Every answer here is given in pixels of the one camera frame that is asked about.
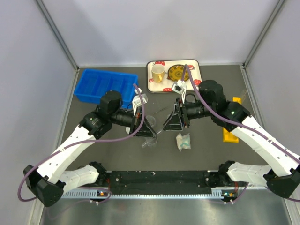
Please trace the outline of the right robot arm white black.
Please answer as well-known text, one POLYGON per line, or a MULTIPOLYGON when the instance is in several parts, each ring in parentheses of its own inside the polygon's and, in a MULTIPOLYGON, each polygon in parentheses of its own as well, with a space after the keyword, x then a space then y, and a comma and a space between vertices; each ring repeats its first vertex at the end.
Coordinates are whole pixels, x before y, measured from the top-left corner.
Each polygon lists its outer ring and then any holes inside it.
POLYGON ((267 187, 282 198, 292 195, 300 184, 300 157, 266 132, 244 106, 226 100, 222 85, 214 80, 200 83, 196 93, 201 98, 193 102, 185 100, 184 81, 176 81, 171 90, 181 97, 176 99, 173 112, 163 125, 164 131, 182 131, 190 126, 192 119, 211 117, 214 123, 241 139, 267 163, 259 166, 226 161, 217 172, 205 177, 209 187, 246 182, 267 187))

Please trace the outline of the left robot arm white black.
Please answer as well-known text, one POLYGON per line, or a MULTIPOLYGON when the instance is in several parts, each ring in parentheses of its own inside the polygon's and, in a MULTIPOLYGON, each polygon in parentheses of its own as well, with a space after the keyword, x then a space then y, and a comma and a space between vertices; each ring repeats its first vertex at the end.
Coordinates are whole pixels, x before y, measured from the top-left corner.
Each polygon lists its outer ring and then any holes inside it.
POLYGON ((101 186, 106 182, 106 170, 97 162, 67 171, 67 168, 94 143, 119 142, 134 136, 156 138, 146 119, 145 104, 148 96, 135 89, 133 110, 121 108, 123 100, 116 90, 107 91, 99 105, 86 114, 72 134, 49 157, 36 166, 28 165, 22 184, 45 207, 53 206, 64 193, 87 184, 101 186))

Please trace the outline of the blue plastic compartment bin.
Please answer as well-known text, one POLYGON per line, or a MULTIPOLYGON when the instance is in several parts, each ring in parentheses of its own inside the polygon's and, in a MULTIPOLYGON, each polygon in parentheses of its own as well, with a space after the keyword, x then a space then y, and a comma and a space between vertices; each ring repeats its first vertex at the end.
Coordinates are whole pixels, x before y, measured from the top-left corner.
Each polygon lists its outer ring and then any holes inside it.
POLYGON ((101 97, 110 90, 121 93, 122 108, 131 109, 135 96, 134 84, 138 84, 138 76, 95 69, 86 69, 82 73, 74 94, 79 101, 100 104, 101 97))

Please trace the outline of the round glass flask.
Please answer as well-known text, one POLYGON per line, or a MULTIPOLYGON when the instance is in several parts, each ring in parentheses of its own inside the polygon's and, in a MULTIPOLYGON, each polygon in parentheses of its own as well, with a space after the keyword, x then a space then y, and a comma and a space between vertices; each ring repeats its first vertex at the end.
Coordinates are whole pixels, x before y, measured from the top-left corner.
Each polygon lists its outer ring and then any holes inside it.
POLYGON ((150 115, 147 115, 146 119, 147 119, 148 123, 150 124, 150 126, 153 128, 156 124, 156 119, 150 115))

